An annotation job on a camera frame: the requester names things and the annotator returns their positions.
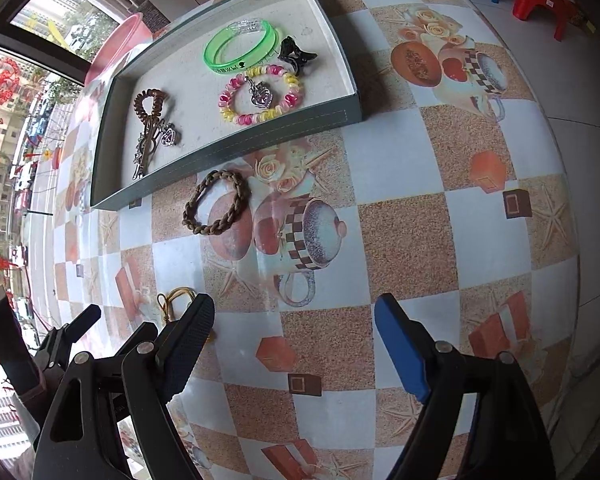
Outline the brown braided hair band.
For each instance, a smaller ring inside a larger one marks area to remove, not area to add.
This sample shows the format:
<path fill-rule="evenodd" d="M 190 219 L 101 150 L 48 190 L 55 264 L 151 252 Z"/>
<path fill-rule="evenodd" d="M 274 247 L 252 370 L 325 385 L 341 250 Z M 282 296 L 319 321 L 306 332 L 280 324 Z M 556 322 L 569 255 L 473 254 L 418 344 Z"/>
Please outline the brown braided hair band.
<path fill-rule="evenodd" d="M 201 223 L 196 217 L 198 206 L 204 194 L 219 180 L 227 181 L 234 186 L 235 196 L 233 203 L 228 206 L 221 218 L 213 220 L 210 224 Z M 196 185 L 192 196 L 185 203 L 182 225 L 186 226 L 195 235 L 221 235 L 240 219 L 242 212 L 249 204 L 250 196 L 251 192 L 248 182 L 240 172 L 226 169 L 212 170 Z"/>

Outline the silver heart pendant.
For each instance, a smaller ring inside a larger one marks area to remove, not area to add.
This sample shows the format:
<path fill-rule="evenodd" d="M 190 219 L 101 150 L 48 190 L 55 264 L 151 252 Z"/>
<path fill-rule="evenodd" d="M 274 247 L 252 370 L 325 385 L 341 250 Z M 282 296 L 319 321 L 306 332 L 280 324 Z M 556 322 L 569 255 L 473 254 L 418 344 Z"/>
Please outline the silver heart pendant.
<path fill-rule="evenodd" d="M 259 110 L 269 110 L 274 101 L 274 92 L 266 81 L 248 78 L 251 103 Z"/>

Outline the green translucent bangle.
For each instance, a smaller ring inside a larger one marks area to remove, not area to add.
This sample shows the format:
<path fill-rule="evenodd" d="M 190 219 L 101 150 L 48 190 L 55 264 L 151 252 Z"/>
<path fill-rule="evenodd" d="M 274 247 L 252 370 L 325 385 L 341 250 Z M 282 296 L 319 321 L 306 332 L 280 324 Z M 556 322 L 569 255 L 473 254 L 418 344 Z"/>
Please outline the green translucent bangle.
<path fill-rule="evenodd" d="M 235 73 L 264 61 L 277 43 L 273 25 L 262 18 L 246 18 L 219 30 L 204 47 L 202 58 L 212 72 Z"/>

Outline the black hair claw clip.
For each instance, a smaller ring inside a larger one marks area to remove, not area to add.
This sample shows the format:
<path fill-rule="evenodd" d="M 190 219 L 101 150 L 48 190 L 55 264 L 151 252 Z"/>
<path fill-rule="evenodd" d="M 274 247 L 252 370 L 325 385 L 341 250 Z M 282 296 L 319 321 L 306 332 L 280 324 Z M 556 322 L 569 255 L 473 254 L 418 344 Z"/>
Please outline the black hair claw clip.
<path fill-rule="evenodd" d="M 280 43 L 278 59 L 288 64 L 296 76 L 302 73 L 306 64 L 311 63 L 316 58 L 316 53 L 301 50 L 291 36 L 285 37 Z"/>

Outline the grey-green jewelry tray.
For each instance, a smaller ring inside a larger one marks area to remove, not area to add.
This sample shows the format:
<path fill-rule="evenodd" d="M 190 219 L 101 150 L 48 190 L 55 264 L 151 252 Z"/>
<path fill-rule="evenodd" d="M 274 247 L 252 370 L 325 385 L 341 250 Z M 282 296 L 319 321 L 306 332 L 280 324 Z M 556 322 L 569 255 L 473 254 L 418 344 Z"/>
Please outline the grey-green jewelry tray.
<path fill-rule="evenodd" d="M 257 18 L 316 58 L 299 76 L 299 103 L 272 120 L 238 125 L 220 113 L 220 95 L 233 77 L 209 68 L 204 48 L 225 26 Z M 147 89 L 166 92 L 162 114 L 180 140 L 173 148 L 158 148 L 146 176 L 136 178 L 134 155 L 143 126 L 133 101 Z M 119 210 L 197 171 L 361 118 L 346 54 L 318 0 L 207 4 L 173 23 L 112 77 L 95 144 L 91 205 Z"/>

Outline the patterned tablecloth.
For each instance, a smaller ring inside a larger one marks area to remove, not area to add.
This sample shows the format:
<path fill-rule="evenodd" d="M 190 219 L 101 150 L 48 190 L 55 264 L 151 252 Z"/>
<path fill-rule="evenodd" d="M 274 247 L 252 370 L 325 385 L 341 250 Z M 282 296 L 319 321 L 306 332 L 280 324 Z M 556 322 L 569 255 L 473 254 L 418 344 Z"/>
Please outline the patterned tablecloth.
<path fill-rule="evenodd" d="M 374 323 L 388 292 L 434 339 L 516 356 L 544 417 L 562 390 L 578 260 L 552 130 L 468 0 L 318 0 L 360 92 L 355 125 L 235 159 L 251 206 L 193 235 L 187 177 L 119 211 L 88 200 L 111 77 L 69 122 L 44 313 L 102 318 L 80 348 L 108 356 L 156 299 L 216 305 L 211 340 L 169 406 L 208 479 L 383 479 L 420 411 Z"/>

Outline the pink plastic basin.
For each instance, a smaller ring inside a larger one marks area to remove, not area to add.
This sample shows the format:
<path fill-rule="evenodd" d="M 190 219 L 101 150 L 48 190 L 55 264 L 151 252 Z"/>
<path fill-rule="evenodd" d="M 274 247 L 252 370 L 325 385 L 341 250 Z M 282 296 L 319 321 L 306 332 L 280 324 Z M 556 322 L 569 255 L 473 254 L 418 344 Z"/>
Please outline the pink plastic basin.
<path fill-rule="evenodd" d="M 126 18 L 105 40 L 88 69 L 84 86 L 88 86 L 113 62 L 120 61 L 129 51 L 152 39 L 152 32 L 143 21 L 143 14 Z"/>

